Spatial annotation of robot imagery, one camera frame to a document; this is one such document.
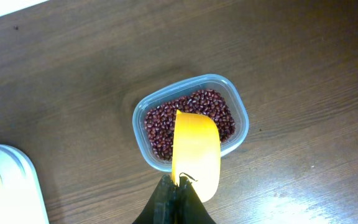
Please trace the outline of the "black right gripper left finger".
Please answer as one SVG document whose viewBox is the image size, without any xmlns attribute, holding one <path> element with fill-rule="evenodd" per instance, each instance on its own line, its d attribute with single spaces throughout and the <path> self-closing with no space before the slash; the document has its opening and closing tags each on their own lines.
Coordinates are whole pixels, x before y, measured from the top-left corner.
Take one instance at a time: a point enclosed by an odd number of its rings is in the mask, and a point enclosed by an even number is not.
<svg viewBox="0 0 358 224">
<path fill-rule="evenodd" d="M 175 185 L 163 175 L 140 215 L 133 224 L 174 224 Z"/>
</svg>

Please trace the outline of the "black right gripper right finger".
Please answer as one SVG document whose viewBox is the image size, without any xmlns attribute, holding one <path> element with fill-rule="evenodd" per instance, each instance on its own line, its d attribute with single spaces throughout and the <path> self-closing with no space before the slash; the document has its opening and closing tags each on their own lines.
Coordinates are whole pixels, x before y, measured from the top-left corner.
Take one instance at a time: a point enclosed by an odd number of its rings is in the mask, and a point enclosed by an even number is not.
<svg viewBox="0 0 358 224">
<path fill-rule="evenodd" d="M 177 223 L 216 224 L 199 199 L 188 177 L 180 177 L 177 194 Z"/>
</svg>

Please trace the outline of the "small yellow scoop bowl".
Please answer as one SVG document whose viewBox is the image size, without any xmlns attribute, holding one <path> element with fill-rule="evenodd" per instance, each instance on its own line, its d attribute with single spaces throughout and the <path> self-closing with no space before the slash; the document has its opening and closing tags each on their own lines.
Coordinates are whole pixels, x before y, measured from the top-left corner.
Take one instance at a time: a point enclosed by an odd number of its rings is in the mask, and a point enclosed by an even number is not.
<svg viewBox="0 0 358 224">
<path fill-rule="evenodd" d="M 216 193 L 221 170 L 221 143 L 215 122 L 206 115 L 177 111 L 173 137 L 172 180 L 187 177 L 198 198 Z"/>
</svg>

